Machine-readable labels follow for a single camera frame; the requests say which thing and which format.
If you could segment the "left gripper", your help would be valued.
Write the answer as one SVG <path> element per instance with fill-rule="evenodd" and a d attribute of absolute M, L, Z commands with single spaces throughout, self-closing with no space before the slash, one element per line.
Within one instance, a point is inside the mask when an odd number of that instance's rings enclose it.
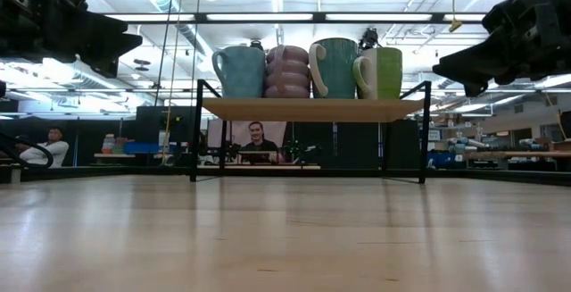
<path fill-rule="evenodd" d="M 0 58 L 74 61 L 77 37 L 104 37 L 92 47 L 91 69 L 116 77 L 120 57 L 140 46 L 143 38 L 123 34 L 128 30 L 125 21 L 86 10 L 87 0 L 0 0 Z"/>

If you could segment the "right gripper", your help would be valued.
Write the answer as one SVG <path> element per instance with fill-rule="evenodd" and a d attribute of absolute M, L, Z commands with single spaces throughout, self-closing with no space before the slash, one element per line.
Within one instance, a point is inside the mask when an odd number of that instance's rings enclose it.
<path fill-rule="evenodd" d="M 442 57 L 433 73 L 463 84 L 477 97 L 487 80 L 539 80 L 571 73 L 571 0 L 505 0 L 484 16 L 490 36 Z"/>

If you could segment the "green mug white handle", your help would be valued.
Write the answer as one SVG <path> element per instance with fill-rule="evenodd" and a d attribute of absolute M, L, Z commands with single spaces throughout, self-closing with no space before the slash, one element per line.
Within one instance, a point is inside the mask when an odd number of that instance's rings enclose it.
<path fill-rule="evenodd" d="M 379 47 L 362 51 L 353 63 L 359 99 L 398 99 L 402 84 L 402 52 Z"/>

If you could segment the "light blue faceted mug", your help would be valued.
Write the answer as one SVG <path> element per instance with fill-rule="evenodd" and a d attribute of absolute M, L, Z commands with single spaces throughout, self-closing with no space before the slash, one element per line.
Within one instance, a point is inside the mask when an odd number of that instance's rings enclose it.
<path fill-rule="evenodd" d="M 249 46 L 229 46 L 211 55 L 222 95 L 229 98 L 260 98 L 265 77 L 265 54 Z"/>

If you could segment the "teal mug white handle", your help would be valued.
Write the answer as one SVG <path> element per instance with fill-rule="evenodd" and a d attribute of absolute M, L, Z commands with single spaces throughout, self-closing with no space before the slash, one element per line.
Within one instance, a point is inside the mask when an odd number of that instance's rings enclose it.
<path fill-rule="evenodd" d="M 325 38 L 309 50 L 309 68 L 314 98 L 354 99 L 356 81 L 352 66 L 358 45 L 348 38 Z"/>

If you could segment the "ribbed lilac mug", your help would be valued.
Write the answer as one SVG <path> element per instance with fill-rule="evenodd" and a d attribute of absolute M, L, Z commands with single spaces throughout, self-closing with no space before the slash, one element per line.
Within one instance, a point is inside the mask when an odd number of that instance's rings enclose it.
<path fill-rule="evenodd" d="M 279 45 L 266 56 L 266 98 L 309 98 L 309 54 L 298 46 Z"/>

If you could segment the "wooden workbench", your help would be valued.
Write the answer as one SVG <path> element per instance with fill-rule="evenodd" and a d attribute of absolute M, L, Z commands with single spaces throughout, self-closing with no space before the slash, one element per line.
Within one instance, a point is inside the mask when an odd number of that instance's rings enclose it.
<path fill-rule="evenodd" d="M 556 171 L 571 171 L 571 151 L 548 151 L 548 152 L 524 152 L 524 151 L 495 151 L 495 152 L 472 152 L 463 154 L 466 162 L 476 160 L 495 160 L 500 169 L 508 169 L 510 158 L 551 158 L 555 161 Z"/>

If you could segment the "stacked coloured containers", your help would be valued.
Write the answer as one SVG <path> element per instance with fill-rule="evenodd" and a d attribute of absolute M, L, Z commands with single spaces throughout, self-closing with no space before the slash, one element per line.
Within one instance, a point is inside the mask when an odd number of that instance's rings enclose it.
<path fill-rule="evenodd" d="M 116 137 L 114 134 L 106 134 L 103 139 L 103 154 L 123 154 L 126 138 Z"/>

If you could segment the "black ceiling spotlight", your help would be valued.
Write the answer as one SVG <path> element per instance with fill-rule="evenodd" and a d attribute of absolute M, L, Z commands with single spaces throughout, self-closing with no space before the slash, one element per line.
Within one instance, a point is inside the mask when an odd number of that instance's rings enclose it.
<path fill-rule="evenodd" d="M 365 51 L 379 46 L 378 33 L 376 28 L 366 28 L 359 41 L 359 50 Z"/>

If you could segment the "blue bin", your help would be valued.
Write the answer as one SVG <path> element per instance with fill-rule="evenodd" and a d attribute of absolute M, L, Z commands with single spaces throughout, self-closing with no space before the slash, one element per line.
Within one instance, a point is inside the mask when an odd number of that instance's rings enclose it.
<path fill-rule="evenodd" d="M 124 145 L 125 154 L 158 154 L 161 146 L 154 143 L 127 142 Z"/>

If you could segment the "person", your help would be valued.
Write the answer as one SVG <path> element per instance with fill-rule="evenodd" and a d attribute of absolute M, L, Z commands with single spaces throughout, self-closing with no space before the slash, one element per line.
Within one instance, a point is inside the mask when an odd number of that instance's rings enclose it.
<path fill-rule="evenodd" d="M 49 129 L 48 139 L 44 143 L 38 143 L 53 156 L 51 168 L 60 168 L 68 152 L 69 145 L 63 139 L 63 129 L 53 126 Z M 48 158 L 44 152 L 35 147 L 30 147 L 20 154 L 20 158 L 32 164 L 46 164 Z"/>
<path fill-rule="evenodd" d="M 258 163 L 278 163 L 278 146 L 265 138 L 264 128 L 261 122 L 253 121 L 248 126 L 251 142 L 243 146 L 246 152 L 256 152 L 256 154 L 246 154 L 244 159 L 249 164 Z"/>

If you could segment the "black curved tube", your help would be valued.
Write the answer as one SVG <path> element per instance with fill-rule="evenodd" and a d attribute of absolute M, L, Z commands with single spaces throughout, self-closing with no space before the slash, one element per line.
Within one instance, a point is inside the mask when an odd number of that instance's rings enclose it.
<path fill-rule="evenodd" d="M 46 162 L 44 164 L 27 162 L 24 159 L 20 158 L 20 156 L 11 149 L 10 144 L 13 145 L 22 144 L 29 146 L 30 148 L 37 149 L 44 155 Z M 0 152 L 6 154 L 13 161 L 26 168 L 48 169 L 53 165 L 54 162 L 53 155 L 45 147 L 42 147 L 38 144 L 31 142 L 27 138 L 12 137 L 7 134 L 4 134 L 3 132 L 0 132 Z"/>

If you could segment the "black overhead beam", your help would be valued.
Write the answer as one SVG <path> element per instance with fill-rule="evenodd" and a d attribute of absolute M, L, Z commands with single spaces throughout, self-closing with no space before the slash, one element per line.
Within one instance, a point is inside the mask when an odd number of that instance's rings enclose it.
<path fill-rule="evenodd" d="M 389 23 L 446 24 L 454 19 L 468 24 L 479 23 L 485 13 L 106 13 L 106 16 L 130 24 L 183 23 Z"/>

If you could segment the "wooden shelf black frame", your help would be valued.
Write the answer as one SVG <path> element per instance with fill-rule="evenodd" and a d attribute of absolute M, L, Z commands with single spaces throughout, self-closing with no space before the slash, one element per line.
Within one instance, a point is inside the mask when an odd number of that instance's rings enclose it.
<path fill-rule="evenodd" d="M 222 119 L 219 168 L 226 164 L 227 123 L 229 121 L 285 122 L 350 122 L 390 123 L 417 111 L 423 112 L 418 182 L 426 183 L 426 158 L 432 83 L 423 81 L 398 99 L 326 99 L 326 98 L 223 98 L 200 79 L 197 81 L 191 141 L 191 162 L 188 175 L 195 181 L 198 175 L 198 146 L 202 110 Z"/>

